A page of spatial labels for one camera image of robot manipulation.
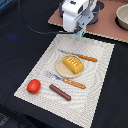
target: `wooden knife handle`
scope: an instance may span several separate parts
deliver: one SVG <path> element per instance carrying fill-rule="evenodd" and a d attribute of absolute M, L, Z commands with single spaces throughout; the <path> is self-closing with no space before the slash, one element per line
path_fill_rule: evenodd
<path fill-rule="evenodd" d="M 80 57 L 82 59 L 85 59 L 85 60 L 92 61 L 92 62 L 97 62 L 98 61 L 96 58 L 92 58 L 92 57 L 88 57 L 88 56 L 83 56 L 83 55 L 80 55 L 80 54 L 78 54 L 78 57 Z"/>
<path fill-rule="evenodd" d="M 64 79 L 64 82 L 68 83 L 68 84 L 71 84 L 71 85 L 74 85 L 74 86 L 76 86 L 78 88 L 81 88 L 81 89 L 85 89 L 86 88 L 85 85 L 77 83 L 77 82 L 69 80 L 69 79 L 66 79 L 66 78 Z"/>

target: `placemat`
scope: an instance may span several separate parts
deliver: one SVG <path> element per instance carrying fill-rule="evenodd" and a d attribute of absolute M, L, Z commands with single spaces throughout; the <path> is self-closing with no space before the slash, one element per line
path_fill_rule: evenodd
<path fill-rule="evenodd" d="M 52 80 L 45 76 L 45 70 L 59 76 L 55 64 L 64 53 L 58 51 L 58 48 L 98 59 L 96 63 L 83 60 L 84 71 L 79 77 L 73 79 L 86 85 L 85 89 L 74 87 L 59 80 Z M 71 35 L 57 35 L 14 96 L 81 127 L 90 128 L 113 48 L 113 44 L 89 38 L 78 40 Z M 38 79 L 41 82 L 41 89 L 36 95 L 30 94 L 26 90 L 32 79 Z M 50 90 L 50 84 L 54 84 L 69 94 L 72 97 L 71 101 L 66 101 Z"/>

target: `fork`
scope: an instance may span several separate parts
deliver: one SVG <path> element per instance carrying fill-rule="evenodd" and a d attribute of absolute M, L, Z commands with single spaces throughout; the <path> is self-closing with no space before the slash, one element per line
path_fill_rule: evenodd
<path fill-rule="evenodd" d="M 61 80 L 61 81 L 65 82 L 65 83 L 74 85 L 74 86 L 76 86 L 76 87 L 78 87 L 78 88 L 81 88 L 81 89 L 85 89 L 85 88 L 86 88 L 85 85 L 83 85 L 83 84 L 80 84 L 80 83 L 78 83 L 78 82 L 69 80 L 69 79 L 67 79 L 67 78 L 58 77 L 56 74 L 53 74 L 53 73 L 51 73 L 51 72 L 49 72 L 49 71 L 45 71 L 45 76 L 46 76 L 46 77 L 49 77 L 49 78 L 51 78 L 51 79 Z"/>

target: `toy bread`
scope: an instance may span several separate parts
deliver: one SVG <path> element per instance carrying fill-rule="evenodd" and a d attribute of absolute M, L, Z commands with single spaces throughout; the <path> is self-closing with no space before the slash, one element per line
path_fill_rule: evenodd
<path fill-rule="evenodd" d="M 63 64 L 65 64 L 75 74 L 78 74 L 84 69 L 84 65 L 73 56 L 65 58 L 63 60 Z"/>

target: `dark table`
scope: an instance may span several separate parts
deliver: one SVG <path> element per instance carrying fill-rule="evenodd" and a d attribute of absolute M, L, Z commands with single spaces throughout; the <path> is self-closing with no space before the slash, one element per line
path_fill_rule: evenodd
<path fill-rule="evenodd" d="M 48 24 L 60 0 L 22 0 L 25 22 L 42 32 L 62 31 Z M 0 11 L 0 104 L 54 128 L 80 128 L 53 113 L 25 102 L 14 93 L 35 66 L 55 34 L 30 31 L 18 13 L 17 1 Z M 94 35 L 85 37 L 115 44 L 91 128 L 128 127 L 128 44 Z"/>

